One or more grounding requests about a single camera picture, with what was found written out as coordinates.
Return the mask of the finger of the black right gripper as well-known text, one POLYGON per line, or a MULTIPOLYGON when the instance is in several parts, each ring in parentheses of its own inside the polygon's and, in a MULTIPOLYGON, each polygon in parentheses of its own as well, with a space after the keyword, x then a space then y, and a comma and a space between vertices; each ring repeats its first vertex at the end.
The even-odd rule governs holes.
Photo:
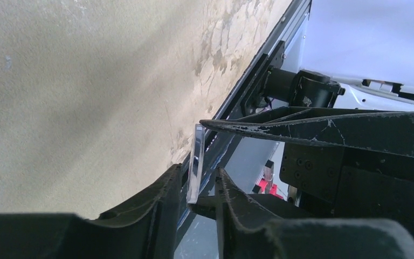
POLYGON ((200 124, 244 137, 414 158, 414 112, 282 107, 240 119, 200 120, 200 124))
MULTIPOLYGON (((239 200, 234 200, 233 198, 231 200, 232 205, 245 211, 257 205, 285 219, 314 217, 314 215, 304 209, 271 194, 248 194, 247 196, 248 198, 239 198, 239 200)), ((226 200, 221 199, 220 196, 202 196, 198 198, 196 203, 188 204, 188 208, 197 215, 216 220, 216 208, 220 202, 225 203, 226 200)))

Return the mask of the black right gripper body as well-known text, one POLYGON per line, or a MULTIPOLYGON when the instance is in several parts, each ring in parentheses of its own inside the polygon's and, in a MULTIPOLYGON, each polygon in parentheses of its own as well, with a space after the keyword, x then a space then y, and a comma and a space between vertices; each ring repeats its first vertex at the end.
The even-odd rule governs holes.
POLYGON ((286 144, 279 178, 290 200, 317 217, 386 218, 414 238, 414 158, 286 144))

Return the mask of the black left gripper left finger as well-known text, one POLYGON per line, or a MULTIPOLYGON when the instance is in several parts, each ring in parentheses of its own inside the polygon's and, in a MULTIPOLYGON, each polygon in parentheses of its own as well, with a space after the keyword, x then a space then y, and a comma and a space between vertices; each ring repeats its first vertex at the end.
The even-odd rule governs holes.
POLYGON ((72 213, 0 214, 0 258, 173 258, 181 165, 95 220, 72 213))

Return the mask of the clear dealer button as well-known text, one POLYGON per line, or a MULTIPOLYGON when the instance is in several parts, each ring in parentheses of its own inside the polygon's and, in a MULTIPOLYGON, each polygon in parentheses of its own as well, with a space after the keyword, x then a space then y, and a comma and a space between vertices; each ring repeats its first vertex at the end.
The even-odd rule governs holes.
POLYGON ((201 187, 203 160, 205 152, 205 128, 201 124, 196 124, 192 140, 192 148, 189 160, 189 175, 187 187, 187 203, 197 202, 201 187))

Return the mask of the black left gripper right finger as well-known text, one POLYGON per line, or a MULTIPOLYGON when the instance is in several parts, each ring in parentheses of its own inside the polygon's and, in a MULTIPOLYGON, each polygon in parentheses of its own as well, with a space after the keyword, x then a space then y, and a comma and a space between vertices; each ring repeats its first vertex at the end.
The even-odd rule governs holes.
POLYGON ((231 200, 248 198, 223 168, 215 196, 220 258, 414 258, 414 239, 385 219, 285 219, 257 205, 245 211, 231 200))

